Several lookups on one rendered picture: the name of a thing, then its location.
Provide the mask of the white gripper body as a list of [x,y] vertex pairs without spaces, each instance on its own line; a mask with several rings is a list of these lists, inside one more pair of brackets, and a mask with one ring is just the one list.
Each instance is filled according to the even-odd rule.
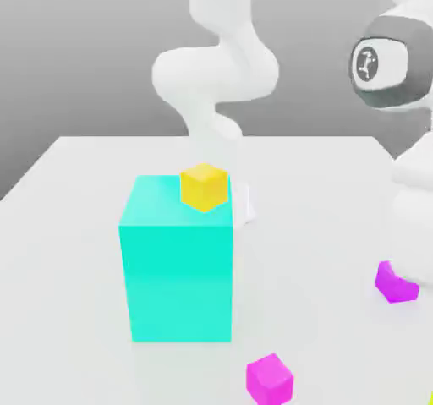
[[392,181],[397,193],[390,220],[395,271],[433,287],[433,138],[422,138],[399,156]]

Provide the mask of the small magenta cube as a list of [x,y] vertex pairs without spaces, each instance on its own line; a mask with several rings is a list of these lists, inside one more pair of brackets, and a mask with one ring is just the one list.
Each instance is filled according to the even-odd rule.
[[414,301],[419,296],[419,284],[396,275],[389,260],[379,263],[375,286],[391,304]]
[[246,389],[257,405],[283,405],[293,398],[293,374],[272,353],[247,365]]

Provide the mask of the large cyan box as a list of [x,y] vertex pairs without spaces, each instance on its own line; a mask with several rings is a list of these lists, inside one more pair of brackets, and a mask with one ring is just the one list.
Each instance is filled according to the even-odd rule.
[[230,342],[233,209],[184,204],[178,175],[142,175],[118,225],[134,342]]

